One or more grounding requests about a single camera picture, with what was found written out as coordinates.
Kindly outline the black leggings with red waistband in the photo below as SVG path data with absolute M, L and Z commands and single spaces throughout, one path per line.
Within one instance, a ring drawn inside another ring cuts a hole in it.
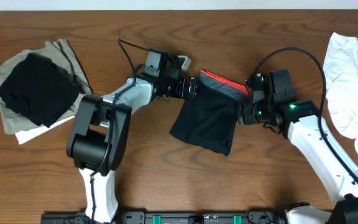
M 196 96 L 185 100 L 170 134 L 185 143 L 227 156 L 238 120 L 237 107 L 247 96 L 245 85 L 201 70 Z

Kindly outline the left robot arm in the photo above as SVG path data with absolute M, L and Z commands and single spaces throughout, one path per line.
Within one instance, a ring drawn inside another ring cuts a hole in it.
M 83 223 L 112 223 L 118 211 L 115 174 L 126 150 L 132 115 L 167 91 L 170 97 L 192 99 L 197 79 L 130 77 L 116 91 L 82 98 L 67 142 L 67 156 L 85 183 L 87 206 Z

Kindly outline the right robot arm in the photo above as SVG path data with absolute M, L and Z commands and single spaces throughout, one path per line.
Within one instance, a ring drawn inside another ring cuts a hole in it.
M 336 141 L 312 101 L 273 95 L 239 103 L 240 124 L 262 124 L 281 134 L 306 158 L 333 204 L 326 212 L 308 204 L 282 210 L 275 223 L 358 223 L 358 166 Z

